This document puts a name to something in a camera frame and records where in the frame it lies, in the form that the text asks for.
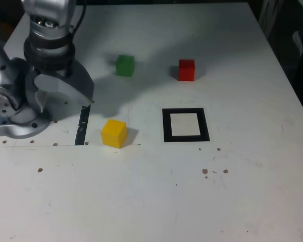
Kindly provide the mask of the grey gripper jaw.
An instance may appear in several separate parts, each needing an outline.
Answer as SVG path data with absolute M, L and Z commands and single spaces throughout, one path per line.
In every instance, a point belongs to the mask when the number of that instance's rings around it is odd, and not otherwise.
M 34 83 L 38 76 L 36 70 L 31 70 L 25 78 L 25 94 L 28 105 L 37 113 L 43 113 L 46 104 L 46 92 L 40 90 Z
M 70 75 L 62 77 L 55 74 L 40 74 L 34 78 L 35 86 L 45 92 L 61 93 L 81 106 L 92 104 L 94 82 L 85 67 L 73 61 Z

